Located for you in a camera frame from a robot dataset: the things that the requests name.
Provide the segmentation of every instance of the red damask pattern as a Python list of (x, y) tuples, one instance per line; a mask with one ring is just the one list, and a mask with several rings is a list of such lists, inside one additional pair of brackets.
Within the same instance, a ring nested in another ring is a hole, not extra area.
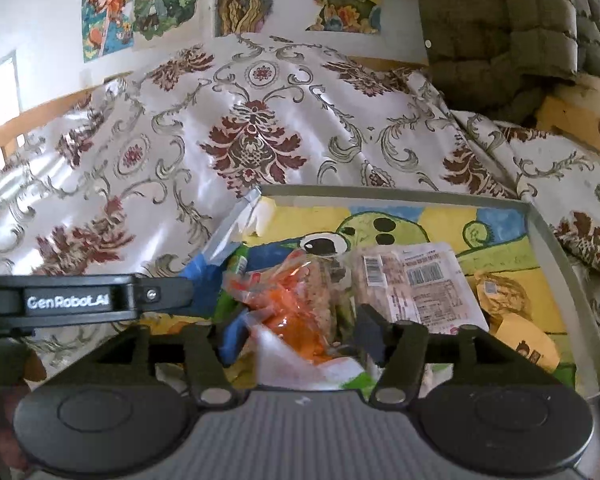
[(463, 142), (442, 161), (448, 171), (443, 180), (456, 186), (466, 186), (471, 194), (488, 194), (497, 198), (515, 198), (501, 183), (494, 179), (482, 165), (475, 153)]
[(118, 197), (107, 202), (103, 213), (83, 227), (56, 226), (48, 238), (36, 237), (43, 263), (33, 273), (76, 275), (85, 273), (94, 263), (119, 261), (118, 250), (136, 236), (126, 232), (126, 215)]
[(531, 128), (521, 128), (519, 126), (506, 126), (501, 128), (505, 139), (508, 142), (512, 140), (519, 140), (520, 142), (527, 142), (528, 140), (534, 139), (546, 139), (547, 136), (551, 135), (551, 132), (544, 130), (533, 130)]
[(323, 65), (324, 68), (338, 73), (338, 78), (346, 81), (353, 88), (360, 90), (368, 97), (382, 95), (385, 92), (392, 92), (394, 89), (386, 85), (374, 73), (365, 72), (362, 65), (352, 61), (347, 62), (329, 62)]
[(88, 124), (69, 130), (58, 140), (56, 151), (64, 156), (72, 169), (80, 166), (82, 154), (93, 147), (93, 137), (103, 122), (104, 115), (101, 112), (90, 111)]
[(181, 50), (177, 58), (171, 59), (153, 72), (149, 72), (147, 77), (150, 77), (154, 84), (157, 84), (162, 90), (168, 92), (177, 85), (181, 75), (204, 72), (211, 67), (213, 60), (213, 54), (208, 56), (199, 45), (192, 46)]
[(571, 253), (600, 271), (600, 226), (582, 211), (573, 211), (573, 219), (563, 218), (554, 234)]
[(298, 170), (306, 162), (289, 155), (300, 147), (300, 136), (287, 137), (263, 101), (234, 105), (209, 137), (211, 143), (200, 147), (215, 158), (214, 170), (238, 196), (255, 184), (286, 184), (283, 168)]
[(253, 78), (258, 81), (264, 81), (265, 79), (269, 79), (271, 76), (273, 76), (273, 72), (266, 65), (259, 66), (253, 71)]
[(143, 151), (140, 146), (137, 144), (134, 146), (129, 146), (128, 150), (125, 152), (125, 155), (122, 157), (122, 164), (125, 165), (125, 168), (131, 168), (142, 159), (142, 155)]

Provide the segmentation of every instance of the circular pad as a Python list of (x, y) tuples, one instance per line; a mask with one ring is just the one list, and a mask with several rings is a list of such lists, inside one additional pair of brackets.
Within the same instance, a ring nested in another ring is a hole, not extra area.
[(172, 449), (188, 419), (164, 384), (48, 384), (20, 402), (13, 426), (23, 451), (55, 473), (120, 475)]
[(593, 433), (586, 401), (561, 384), (442, 384), (422, 400), (425, 435), (458, 465), (540, 476), (573, 465)]

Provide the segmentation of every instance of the floral patterned fabric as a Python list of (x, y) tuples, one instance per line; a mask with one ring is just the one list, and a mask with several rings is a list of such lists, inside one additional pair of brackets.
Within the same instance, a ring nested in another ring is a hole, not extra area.
[[(373, 73), (328, 46), (258, 34), (185, 49), (29, 133), (0, 174), (0, 274), (172, 276), (255, 184), (531, 201), (574, 256), (600, 326), (600, 156), (451, 112), (419, 72)], [(52, 375), (121, 328), (29, 343)], [(600, 430), (600, 397), (593, 406)], [(600, 478), (600, 433), (582, 468)]]

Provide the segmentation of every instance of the yellow package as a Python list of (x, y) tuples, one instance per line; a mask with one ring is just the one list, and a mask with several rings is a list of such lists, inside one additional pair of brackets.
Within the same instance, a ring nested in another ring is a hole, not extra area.
[(531, 320), (529, 298), (517, 281), (481, 270), (474, 277), (480, 307), (493, 318), (496, 325), (509, 312)]
[(549, 373), (560, 364), (560, 353), (552, 339), (518, 314), (504, 314), (495, 336)]
[(148, 326), (151, 329), (151, 335), (177, 334), (184, 326), (191, 323), (202, 321), (201, 317), (189, 316), (170, 316), (169, 314), (151, 313), (145, 314), (139, 325)]

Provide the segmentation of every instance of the wooden bed frame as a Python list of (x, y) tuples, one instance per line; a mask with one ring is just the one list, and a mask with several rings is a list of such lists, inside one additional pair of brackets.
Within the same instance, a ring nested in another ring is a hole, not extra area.
[[(385, 72), (387, 70), (394, 70), (396, 68), (425, 68), (425, 65), (419, 63), (406, 63), (401, 61), (393, 61), (388, 59), (378, 59), (374, 57), (351, 57), (352, 60), (366, 66), (371, 70), (377, 72)], [(117, 74), (112, 77), (105, 79), (105, 83), (116, 79), (119, 76), (124, 76), (129, 72)], [(44, 126), (56, 117), (61, 116), (70, 110), (73, 106), (78, 104), (93, 88), (86, 90), (80, 90), (73, 94), (65, 95), (58, 99), (46, 102), (21, 113), (19, 116), (13, 118), (11, 121), (4, 123), (0, 126), (0, 148), (4, 153), (4, 158), (12, 155), (13, 152), (18, 148), (16, 137), (22, 134), (26, 134), (35, 128)]]
[(600, 78), (581, 73), (573, 85), (556, 85), (536, 118), (538, 130), (568, 136), (600, 152)]

